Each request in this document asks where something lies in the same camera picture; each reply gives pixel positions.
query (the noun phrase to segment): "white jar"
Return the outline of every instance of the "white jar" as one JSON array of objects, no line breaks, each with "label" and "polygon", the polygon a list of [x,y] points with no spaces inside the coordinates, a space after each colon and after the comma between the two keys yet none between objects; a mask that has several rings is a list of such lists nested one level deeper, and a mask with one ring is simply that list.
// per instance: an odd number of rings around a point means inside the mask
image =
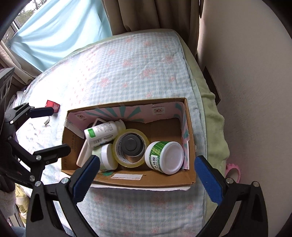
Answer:
[{"label": "white jar", "polygon": [[116,161],[112,153],[111,143],[95,147],[92,151],[92,154],[99,157],[99,170],[115,170],[118,167],[118,162]]},{"label": "white jar", "polygon": [[97,147],[112,141],[126,126],[122,120],[110,121],[84,130],[85,138],[90,147]]},{"label": "white jar", "polygon": [[183,160],[183,148],[178,142],[153,142],[145,151],[147,166],[167,175],[178,172]]}]

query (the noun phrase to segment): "beige curtain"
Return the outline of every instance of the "beige curtain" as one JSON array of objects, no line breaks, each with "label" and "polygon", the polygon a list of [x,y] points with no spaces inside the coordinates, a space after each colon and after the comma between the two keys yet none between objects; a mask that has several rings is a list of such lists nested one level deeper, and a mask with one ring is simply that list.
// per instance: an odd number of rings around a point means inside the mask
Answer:
[{"label": "beige curtain", "polygon": [[12,52],[3,41],[0,42],[0,64],[3,68],[15,68],[12,84],[21,88],[41,74],[41,71]]},{"label": "beige curtain", "polygon": [[199,0],[102,0],[112,34],[144,29],[173,29],[186,42],[192,54],[197,54]]}]

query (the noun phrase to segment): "green label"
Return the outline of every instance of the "green label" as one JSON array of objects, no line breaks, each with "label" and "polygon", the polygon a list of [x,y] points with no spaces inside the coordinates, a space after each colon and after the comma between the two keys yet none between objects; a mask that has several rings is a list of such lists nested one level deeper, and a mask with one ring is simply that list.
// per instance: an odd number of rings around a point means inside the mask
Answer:
[{"label": "green label", "polygon": [[162,172],[161,167],[160,167],[160,154],[161,154],[163,147],[167,143],[169,143],[169,142],[158,142],[152,147],[152,149],[150,151],[150,164],[154,170],[158,170],[158,171]]},{"label": "green label", "polygon": [[107,170],[104,170],[104,171],[102,171],[102,170],[100,170],[100,171],[98,171],[98,175],[104,175],[104,176],[110,176],[111,174],[113,173],[113,171],[107,171]]},{"label": "green label", "polygon": [[96,137],[96,136],[95,136],[95,133],[94,133],[94,131],[93,131],[92,128],[88,129],[88,132],[89,132],[89,136],[90,136],[91,138]]}]

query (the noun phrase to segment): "gray object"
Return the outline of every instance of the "gray object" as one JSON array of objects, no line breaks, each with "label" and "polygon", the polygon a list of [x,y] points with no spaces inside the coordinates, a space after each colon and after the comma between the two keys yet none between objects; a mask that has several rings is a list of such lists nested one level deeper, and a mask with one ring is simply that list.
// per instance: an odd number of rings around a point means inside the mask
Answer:
[{"label": "gray object", "polygon": [[62,183],[62,184],[66,184],[66,183],[68,183],[68,181],[69,181],[68,178],[63,178],[63,179],[61,180],[61,183]]},{"label": "gray object", "polygon": [[30,180],[31,182],[33,182],[33,181],[35,181],[35,177],[34,177],[33,175],[31,175],[31,176],[29,177],[29,180]]},{"label": "gray object", "polygon": [[228,184],[233,184],[234,180],[233,180],[232,178],[227,178],[227,179],[226,179],[226,182],[227,182]]},{"label": "gray object", "polygon": [[36,183],[34,184],[36,187],[41,185],[41,181],[36,181]]},{"label": "gray object", "polygon": [[253,185],[254,185],[254,187],[259,187],[260,186],[260,184],[258,183],[258,182],[253,182]]},{"label": "gray object", "polygon": [[121,147],[123,153],[131,157],[140,156],[145,151],[142,138],[135,133],[126,135],[122,139]]}]

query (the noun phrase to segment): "window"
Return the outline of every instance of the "window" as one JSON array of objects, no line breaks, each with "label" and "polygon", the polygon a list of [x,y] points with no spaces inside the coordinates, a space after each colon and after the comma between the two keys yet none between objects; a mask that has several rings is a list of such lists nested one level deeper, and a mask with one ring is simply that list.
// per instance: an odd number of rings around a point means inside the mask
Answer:
[{"label": "window", "polygon": [[27,22],[27,20],[34,14],[34,12],[39,9],[47,0],[31,0],[17,15],[15,20],[9,26],[6,31],[3,42],[7,43],[12,36]]}]

